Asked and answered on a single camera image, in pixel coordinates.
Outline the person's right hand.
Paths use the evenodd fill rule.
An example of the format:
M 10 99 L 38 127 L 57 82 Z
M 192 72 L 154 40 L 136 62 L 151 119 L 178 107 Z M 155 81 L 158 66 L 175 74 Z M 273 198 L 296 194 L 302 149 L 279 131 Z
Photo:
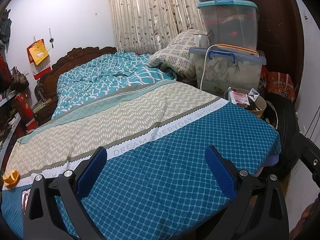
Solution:
M 319 203 L 319 199 L 316 198 L 313 203 L 309 204 L 306 207 L 306 209 L 303 211 L 303 213 L 302 213 L 302 215 L 300 217 L 300 220 L 298 221 L 296 227 L 291 230 L 291 232 L 289 234 L 289 239 L 295 239 L 303 231 L 304 225 L 305 225 L 305 221 L 310 216 L 313 205 L 314 204 L 318 204 L 318 203 Z

